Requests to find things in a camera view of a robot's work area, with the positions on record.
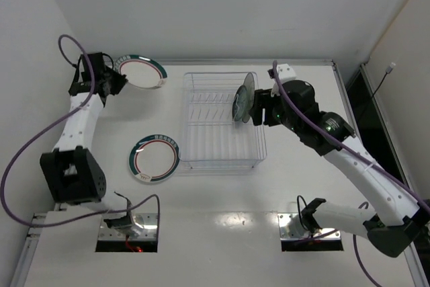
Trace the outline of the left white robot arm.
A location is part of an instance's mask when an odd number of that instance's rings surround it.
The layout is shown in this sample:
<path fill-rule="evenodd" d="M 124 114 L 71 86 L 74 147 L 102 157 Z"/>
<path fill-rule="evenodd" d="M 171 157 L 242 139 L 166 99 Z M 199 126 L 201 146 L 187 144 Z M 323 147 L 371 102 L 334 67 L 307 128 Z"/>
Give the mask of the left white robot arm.
<path fill-rule="evenodd" d="M 119 94 L 128 81 L 105 63 L 107 57 L 95 52 L 78 59 L 69 88 L 71 116 L 52 152 L 41 155 L 40 166 L 56 203 L 102 211 L 108 228 L 125 233 L 134 225 L 131 202 L 108 188 L 91 153 L 97 119 L 108 96 Z"/>

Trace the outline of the green blue patterned plate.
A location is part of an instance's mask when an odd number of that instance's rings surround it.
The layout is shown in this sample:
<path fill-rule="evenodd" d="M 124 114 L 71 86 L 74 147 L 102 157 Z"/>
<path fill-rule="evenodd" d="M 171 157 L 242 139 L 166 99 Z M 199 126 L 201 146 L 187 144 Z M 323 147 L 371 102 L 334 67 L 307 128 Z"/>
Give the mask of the green blue patterned plate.
<path fill-rule="evenodd" d="M 237 89 L 232 103 L 232 119 L 235 122 L 242 120 L 247 109 L 247 101 L 247 88 L 241 85 Z"/>

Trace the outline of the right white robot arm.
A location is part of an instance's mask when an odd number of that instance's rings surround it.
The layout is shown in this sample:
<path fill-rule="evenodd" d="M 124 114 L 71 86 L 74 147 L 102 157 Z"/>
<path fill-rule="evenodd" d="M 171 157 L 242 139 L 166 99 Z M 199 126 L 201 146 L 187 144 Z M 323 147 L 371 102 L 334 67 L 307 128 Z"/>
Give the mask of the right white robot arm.
<path fill-rule="evenodd" d="M 367 239 L 388 257 L 398 257 L 429 222 L 429 201 L 419 202 L 382 174 L 352 127 L 340 115 L 319 109 L 311 84 L 288 81 L 282 91 L 287 98 L 270 89 L 254 92 L 249 99 L 253 124 L 283 125 L 291 130 L 300 142 L 343 173 L 372 206 L 359 210 L 315 198 L 290 221 L 290 236 L 297 239 L 333 228 Z"/>

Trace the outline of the white plate with characters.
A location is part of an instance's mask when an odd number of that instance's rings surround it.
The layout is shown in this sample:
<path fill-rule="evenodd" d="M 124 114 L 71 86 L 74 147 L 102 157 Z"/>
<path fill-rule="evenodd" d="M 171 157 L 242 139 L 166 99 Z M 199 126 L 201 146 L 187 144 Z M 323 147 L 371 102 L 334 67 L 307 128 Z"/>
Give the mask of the white plate with characters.
<path fill-rule="evenodd" d="M 245 112 L 242 117 L 242 121 L 244 123 L 247 123 L 251 119 L 250 111 L 254 103 L 254 94 L 255 94 L 254 73 L 247 73 L 243 85 L 247 90 L 247 102 L 246 102 Z"/>

